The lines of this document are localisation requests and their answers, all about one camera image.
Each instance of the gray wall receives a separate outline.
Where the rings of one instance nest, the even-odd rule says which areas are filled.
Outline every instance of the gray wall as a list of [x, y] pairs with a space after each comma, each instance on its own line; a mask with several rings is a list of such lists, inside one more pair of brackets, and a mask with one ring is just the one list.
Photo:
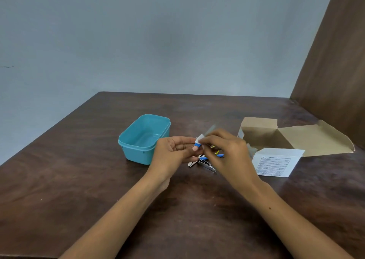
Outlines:
[[328, 2], [0, 0], [0, 164], [98, 91], [289, 97]]

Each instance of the blue object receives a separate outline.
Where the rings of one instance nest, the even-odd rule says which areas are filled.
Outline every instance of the blue object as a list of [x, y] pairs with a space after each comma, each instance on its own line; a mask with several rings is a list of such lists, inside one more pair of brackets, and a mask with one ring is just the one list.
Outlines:
[[119, 136], [118, 144], [128, 160], [149, 165], [156, 142], [168, 137], [171, 121], [157, 115], [142, 115]]
[[[224, 154], [217, 154], [218, 157], [223, 157]], [[207, 157], [200, 157], [199, 158], [200, 160], [207, 160], [208, 158]]]

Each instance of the cardboard box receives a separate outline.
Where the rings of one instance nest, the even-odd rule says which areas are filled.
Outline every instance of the cardboard box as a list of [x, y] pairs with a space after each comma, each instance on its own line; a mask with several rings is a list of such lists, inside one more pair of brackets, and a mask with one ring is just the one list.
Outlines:
[[252, 163], [258, 175], [289, 177], [304, 156], [354, 152], [346, 135], [323, 120], [317, 124], [277, 128], [277, 119], [245, 117], [238, 137], [258, 149]]

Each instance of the dark wooden tabletop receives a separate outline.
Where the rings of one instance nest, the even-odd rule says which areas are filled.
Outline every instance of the dark wooden tabletop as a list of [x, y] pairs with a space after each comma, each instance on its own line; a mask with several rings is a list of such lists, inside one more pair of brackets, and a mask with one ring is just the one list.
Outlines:
[[[214, 123], [236, 134], [245, 116], [279, 127], [317, 121], [285, 98], [100, 92], [0, 167], [0, 255], [58, 257], [126, 193], [147, 166], [127, 161], [117, 138], [142, 114], [168, 117], [170, 135], [192, 137]], [[302, 158], [289, 178], [262, 179], [365, 258], [365, 151]], [[118, 257], [291, 258], [220, 174], [187, 165]]]

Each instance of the hand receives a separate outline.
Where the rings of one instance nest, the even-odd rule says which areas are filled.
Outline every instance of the hand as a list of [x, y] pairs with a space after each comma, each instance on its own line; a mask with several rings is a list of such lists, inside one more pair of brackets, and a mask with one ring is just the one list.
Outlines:
[[157, 141], [152, 162], [146, 174], [158, 179], [167, 188], [170, 177], [182, 163], [198, 160], [203, 149], [194, 146], [196, 138], [175, 136]]
[[[210, 163], [244, 197], [263, 183], [252, 164], [244, 140], [233, 136], [224, 129], [217, 129], [199, 140], [199, 143], [204, 144], [204, 154]], [[224, 158], [216, 156], [209, 147], [211, 145], [223, 150]]]

